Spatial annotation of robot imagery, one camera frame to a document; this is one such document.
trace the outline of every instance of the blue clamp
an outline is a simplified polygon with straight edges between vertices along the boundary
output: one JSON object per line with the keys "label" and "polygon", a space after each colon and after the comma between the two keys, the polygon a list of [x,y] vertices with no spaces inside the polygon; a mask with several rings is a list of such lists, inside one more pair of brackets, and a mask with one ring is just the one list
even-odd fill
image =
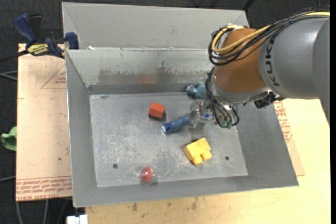
{"label": "blue clamp", "polygon": [[[50,55],[59,58],[64,57],[64,50],[59,48],[53,39],[47,37],[44,43],[37,42],[38,38],[29,25],[28,14],[24,13],[17,17],[14,21],[14,27],[20,35],[28,39],[26,50],[33,56]],[[67,41],[69,49],[79,49],[78,39],[74,32],[66,33],[65,38],[58,41]]]}

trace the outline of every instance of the cardboard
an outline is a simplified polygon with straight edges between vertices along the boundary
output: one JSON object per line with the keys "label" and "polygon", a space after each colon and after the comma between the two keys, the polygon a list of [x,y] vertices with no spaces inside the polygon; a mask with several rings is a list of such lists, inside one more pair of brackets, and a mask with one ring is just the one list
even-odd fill
{"label": "cardboard", "polygon": [[16,158],[17,201],[72,195],[63,59],[18,58]]}

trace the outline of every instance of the blue object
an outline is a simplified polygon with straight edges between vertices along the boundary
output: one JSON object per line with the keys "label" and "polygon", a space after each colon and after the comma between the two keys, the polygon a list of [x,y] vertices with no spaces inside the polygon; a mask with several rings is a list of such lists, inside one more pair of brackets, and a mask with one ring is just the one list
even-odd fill
{"label": "blue object", "polygon": [[176,131],[177,129],[187,125],[188,120],[189,120],[189,114],[177,120],[171,121],[169,123],[162,124],[162,130],[164,133]]}
{"label": "blue object", "polygon": [[74,32],[66,33],[65,39],[69,42],[70,49],[75,49],[75,50],[79,49],[78,39]]}
{"label": "blue object", "polygon": [[[24,13],[17,17],[14,21],[14,27],[20,33],[20,35],[28,39],[28,43],[26,44],[26,50],[28,50],[30,46],[37,44],[37,37],[34,34],[32,28],[29,26],[28,14]],[[79,49],[78,39],[74,32],[66,33],[65,38],[60,40],[68,41],[70,49]],[[45,43],[48,45],[48,47],[44,48],[44,52],[40,52],[39,54],[31,52],[31,54],[34,56],[50,55],[63,58],[64,51],[59,48],[57,44],[54,44],[51,38],[47,37]]]}
{"label": "blue object", "polygon": [[204,84],[200,84],[196,88],[189,85],[186,90],[187,93],[190,93],[195,99],[203,99],[206,92]]}
{"label": "blue object", "polygon": [[24,13],[17,17],[14,21],[14,27],[20,33],[21,36],[24,36],[28,39],[29,45],[37,41],[37,37],[34,34],[33,30],[28,23],[28,14]]}

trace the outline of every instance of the yellow clamp label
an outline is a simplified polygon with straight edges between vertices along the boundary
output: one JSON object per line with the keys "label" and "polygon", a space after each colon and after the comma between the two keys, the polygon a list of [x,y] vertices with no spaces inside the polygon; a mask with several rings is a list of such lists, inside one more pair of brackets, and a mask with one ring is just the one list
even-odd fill
{"label": "yellow clamp label", "polygon": [[48,52],[49,46],[48,44],[45,43],[33,44],[27,49],[27,51],[30,52],[31,54],[38,55],[42,54],[43,52]]}

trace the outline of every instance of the blue cylinder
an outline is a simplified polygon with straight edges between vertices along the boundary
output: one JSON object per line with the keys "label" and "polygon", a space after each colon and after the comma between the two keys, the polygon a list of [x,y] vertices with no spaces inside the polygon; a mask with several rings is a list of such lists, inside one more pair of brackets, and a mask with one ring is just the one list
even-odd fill
{"label": "blue cylinder", "polygon": [[184,117],[181,117],[177,120],[171,121],[169,123],[162,124],[162,130],[163,130],[164,133],[173,132],[173,131],[187,125],[188,120],[189,120],[189,114],[184,116]]}

